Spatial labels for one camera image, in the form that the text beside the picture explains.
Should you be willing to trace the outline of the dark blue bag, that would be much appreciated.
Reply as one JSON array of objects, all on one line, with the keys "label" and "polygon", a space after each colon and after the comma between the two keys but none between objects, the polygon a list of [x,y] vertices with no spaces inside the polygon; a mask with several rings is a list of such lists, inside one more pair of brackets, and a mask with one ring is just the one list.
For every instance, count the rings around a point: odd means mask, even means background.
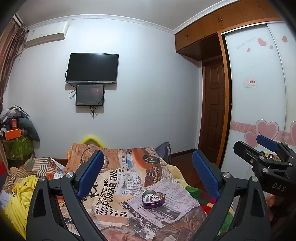
[{"label": "dark blue bag", "polygon": [[171,165],[171,146],[169,142],[164,142],[155,148],[156,153],[167,164]]}]

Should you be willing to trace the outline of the brown wooden door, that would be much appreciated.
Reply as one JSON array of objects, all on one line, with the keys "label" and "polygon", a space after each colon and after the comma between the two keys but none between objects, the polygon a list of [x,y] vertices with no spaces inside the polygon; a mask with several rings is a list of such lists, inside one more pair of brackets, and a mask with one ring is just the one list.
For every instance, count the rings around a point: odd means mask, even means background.
[{"label": "brown wooden door", "polygon": [[225,78],[224,66],[220,56],[202,62],[203,101],[202,119],[198,149],[217,166],[221,145],[224,111]]}]

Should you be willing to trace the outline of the white air conditioner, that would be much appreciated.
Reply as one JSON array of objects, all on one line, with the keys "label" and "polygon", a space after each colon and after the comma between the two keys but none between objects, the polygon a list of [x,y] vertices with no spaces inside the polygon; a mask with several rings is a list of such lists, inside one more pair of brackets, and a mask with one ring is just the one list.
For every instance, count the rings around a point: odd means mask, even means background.
[{"label": "white air conditioner", "polygon": [[28,32],[25,46],[29,48],[48,42],[64,40],[68,28],[68,21],[64,21],[31,29]]}]

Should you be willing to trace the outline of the yellow cloth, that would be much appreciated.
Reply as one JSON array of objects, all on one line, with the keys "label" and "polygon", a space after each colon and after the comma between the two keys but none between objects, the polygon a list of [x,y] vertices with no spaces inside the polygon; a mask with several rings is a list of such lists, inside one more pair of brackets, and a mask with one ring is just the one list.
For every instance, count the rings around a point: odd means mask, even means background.
[{"label": "yellow cloth", "polygon": [[26,239],[30,202],[38,179],[36,175],[30,175],[17,183],[12,189],[11,199],[4,209],[7,218],[24,239]]}]

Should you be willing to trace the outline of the purple heart-shaped tin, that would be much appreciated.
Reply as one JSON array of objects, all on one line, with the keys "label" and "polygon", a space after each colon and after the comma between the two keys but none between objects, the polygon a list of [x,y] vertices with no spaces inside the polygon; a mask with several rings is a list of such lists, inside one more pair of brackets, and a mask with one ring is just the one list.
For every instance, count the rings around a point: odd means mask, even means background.
[{"label": "purple heart-shaped tin", "polygon": [[[150,202],[144,202],[144,197],[147,194],[151,196]],[[163,204],[165,204],[165,200],[166,200],[165,194],[163,194],[161,192],[155,192],[154,190],[146,190],[142,194],[142,205],[143,205],[143,208],[145,208],[145,209],[152,209],[152,208],[160,207]]]}]

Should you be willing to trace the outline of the green patterned bag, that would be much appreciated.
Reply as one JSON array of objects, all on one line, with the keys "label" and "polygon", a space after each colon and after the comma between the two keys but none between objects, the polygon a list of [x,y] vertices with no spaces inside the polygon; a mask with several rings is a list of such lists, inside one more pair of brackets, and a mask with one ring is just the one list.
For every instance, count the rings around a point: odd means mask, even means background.
[{"label": "green patterned bag", "polygon": [[2,140],[6,158],[24,160],[25,156],[34,152],[33,141],[30,137],[21,136],[13,140]]}]

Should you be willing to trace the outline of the newspaper print blanket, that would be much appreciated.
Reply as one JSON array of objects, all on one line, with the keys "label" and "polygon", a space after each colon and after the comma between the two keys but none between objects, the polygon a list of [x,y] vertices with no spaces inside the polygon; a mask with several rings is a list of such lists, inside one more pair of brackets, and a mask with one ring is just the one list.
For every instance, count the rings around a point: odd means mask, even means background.
[{"label": "newspaper print blanket", "polygon": [[[104,165],[82,204],[107,240],[190,240],[206,218],[180,171],[153,148],[102,149]],[[145,209],[142,194],[166,195]]]}]

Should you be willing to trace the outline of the small black wall monitor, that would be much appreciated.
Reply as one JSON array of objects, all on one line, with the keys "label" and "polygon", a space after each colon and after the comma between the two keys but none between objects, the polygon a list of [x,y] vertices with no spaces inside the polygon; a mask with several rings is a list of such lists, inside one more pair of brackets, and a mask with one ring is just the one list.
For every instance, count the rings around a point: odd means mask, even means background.
[{"label": "small black wall monitor", "polygon": [[103,106],[104,84],[78,84],[76,88],[76,106]]}]

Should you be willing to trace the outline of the wooden overhead cabinet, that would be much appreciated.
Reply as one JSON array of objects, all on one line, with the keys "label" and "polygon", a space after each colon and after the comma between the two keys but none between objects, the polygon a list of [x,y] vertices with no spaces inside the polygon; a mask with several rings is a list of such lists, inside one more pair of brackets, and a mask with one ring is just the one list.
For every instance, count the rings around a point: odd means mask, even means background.
[{"label": "wooden overhead cabinet", "polygon": [[237,1],[224,6],[175,34],[178,54],[197,61],[222,54],[218,32],[249,21],[278,18],[279,14],[268,1]]}]

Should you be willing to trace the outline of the yellow chair back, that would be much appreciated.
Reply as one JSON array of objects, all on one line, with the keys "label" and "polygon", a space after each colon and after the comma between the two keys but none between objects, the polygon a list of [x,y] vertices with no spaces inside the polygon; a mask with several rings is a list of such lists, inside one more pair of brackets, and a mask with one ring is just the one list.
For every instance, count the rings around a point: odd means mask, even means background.
[{"label": "yellow chair back", "polygon": [[95,136],[86,136],[80,144],[82,145],[95,145],[97,147],[105,148],[105,145]]}]

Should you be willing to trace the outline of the black wall television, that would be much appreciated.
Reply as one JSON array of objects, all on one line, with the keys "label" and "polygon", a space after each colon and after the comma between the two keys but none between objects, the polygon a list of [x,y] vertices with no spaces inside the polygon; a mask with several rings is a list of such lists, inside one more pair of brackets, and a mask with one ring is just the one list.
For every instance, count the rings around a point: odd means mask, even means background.
[{"label": "black wall television", "polygon": [[66,82],[116,83],[118,64],[118,54],[72,53],[68,62]]}]

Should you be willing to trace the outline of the white heart wardrobe door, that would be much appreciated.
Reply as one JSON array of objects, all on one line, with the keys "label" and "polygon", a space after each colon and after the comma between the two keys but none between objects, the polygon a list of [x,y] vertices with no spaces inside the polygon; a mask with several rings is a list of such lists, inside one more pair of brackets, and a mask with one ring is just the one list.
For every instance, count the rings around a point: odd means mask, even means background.
[{"label": "white heart wardrobe door", "polygon": [[295,148],[295,38],[283,22],[224,34],[231,78],[231,125],[222,170],[249,178],[251,166],[233,150],[237,141],[262,151],[264,135]]}]

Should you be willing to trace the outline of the orange box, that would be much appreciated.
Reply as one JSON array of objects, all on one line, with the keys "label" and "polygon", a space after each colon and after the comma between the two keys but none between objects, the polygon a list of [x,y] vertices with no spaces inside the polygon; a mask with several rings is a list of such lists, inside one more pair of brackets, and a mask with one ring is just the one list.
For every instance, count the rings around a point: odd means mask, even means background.
[{"label": "orange box", "polygon": [[21,136],[22,136],[22,132],[21,132],[21,130],[19,128],[14,129],[14,130],[7,131],[5,133],[5,139],[7,141],[12,140],[12,139],[15,139],[15,138],[19,138]]}]

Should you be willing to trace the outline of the brown striped curtain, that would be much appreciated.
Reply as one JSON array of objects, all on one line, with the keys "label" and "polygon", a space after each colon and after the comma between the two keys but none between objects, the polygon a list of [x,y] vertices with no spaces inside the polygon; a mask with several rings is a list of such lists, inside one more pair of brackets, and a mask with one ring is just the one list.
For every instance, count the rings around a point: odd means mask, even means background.
[{"label": "brown striped curtain", "polygon": [[17,54],[25,43],[27,31],[26,24],[19,26],[14,19],[11,19],[1,35],[1,111],[9,76]]}]

